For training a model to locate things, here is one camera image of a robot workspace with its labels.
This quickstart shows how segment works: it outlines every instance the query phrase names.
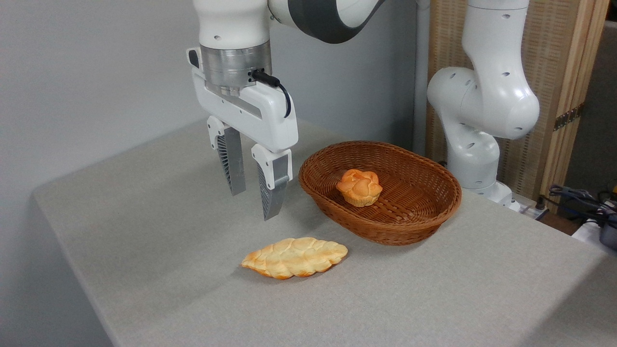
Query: metal hinge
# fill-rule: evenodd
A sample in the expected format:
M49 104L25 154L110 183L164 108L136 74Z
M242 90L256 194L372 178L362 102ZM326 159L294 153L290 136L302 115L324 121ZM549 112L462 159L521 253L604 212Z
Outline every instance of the metal hinge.
M578 117L582 115L584 106L585 106L585 103L582 103L576 106L575 108L571 109L570 111L557 117L555 119L555 126L553 127L553 131L555 132L565 127L566 125L574 122L574 120L576 120Z

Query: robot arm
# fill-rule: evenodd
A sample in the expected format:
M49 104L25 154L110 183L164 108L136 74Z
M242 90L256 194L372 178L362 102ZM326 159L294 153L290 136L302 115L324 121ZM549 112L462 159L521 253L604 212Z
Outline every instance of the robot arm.
M447 67L428 85L428 100L444 127L448 169L463 188L518 209L497 182L499 146L493 136L525 136L539 116L521 62L529 0L469 0L463 48L474 70Z
M269 0L282 24L327 43L342 43L364 28L385 0Z
M354 37L384 0L194 0L198 48L187 50L210 144L236 195L246 189L240 133L254 140L265 220L281 209L298 140L293 100L271 76L270 26L298 28L327 43Z

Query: bread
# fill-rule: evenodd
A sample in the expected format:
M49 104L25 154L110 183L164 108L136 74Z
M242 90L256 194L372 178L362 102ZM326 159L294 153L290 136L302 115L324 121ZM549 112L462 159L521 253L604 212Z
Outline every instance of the bread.
M346 255L347 247L334 241L286 238L250 253L241 265L264 276L285 280L294 275L307 277L324 272Z
M375 203L383 188L379 185L377 174L372 171L348 170L336 184L345 201L363 207Z

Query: brown woven basket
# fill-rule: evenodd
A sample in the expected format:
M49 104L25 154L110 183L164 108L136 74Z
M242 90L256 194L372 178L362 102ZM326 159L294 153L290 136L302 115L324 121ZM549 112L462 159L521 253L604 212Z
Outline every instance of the brown woven basket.
M345 201L336 183L349 169L370 170L383 187L371 206ZM431 236L458 209L461 187L441 165L393 144L349 141L310 156L300 185L328 217L382 245L409 245Z

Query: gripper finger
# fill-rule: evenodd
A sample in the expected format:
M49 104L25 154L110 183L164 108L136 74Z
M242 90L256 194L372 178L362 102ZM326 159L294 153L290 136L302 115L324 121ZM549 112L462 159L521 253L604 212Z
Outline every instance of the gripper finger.
M256 144L251 152L259 172L263 219L268 220L278 215L285 200L287 182L292 178L291 150L272 153Z
M221 160L231 195L242 193L246 190L246 182L244 180L240 133L214 116L208 118L208 132L210 144L217 151L218 158Z

